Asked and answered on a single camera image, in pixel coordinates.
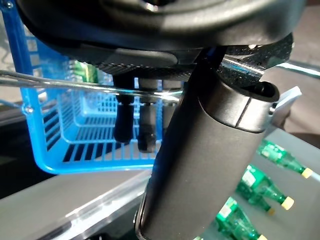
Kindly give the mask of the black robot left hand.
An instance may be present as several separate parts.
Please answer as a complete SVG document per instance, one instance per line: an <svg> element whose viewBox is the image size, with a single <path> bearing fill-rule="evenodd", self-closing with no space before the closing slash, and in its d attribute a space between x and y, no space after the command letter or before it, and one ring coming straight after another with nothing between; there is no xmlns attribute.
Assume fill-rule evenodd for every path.
<svg viewBox="0 0 320 240"><path fill-rule="evenodd" d="M129 80L186 78L135 227L191 240L235 190L279 100L303 0L19 0L23 23L63 55Z"/></svg>

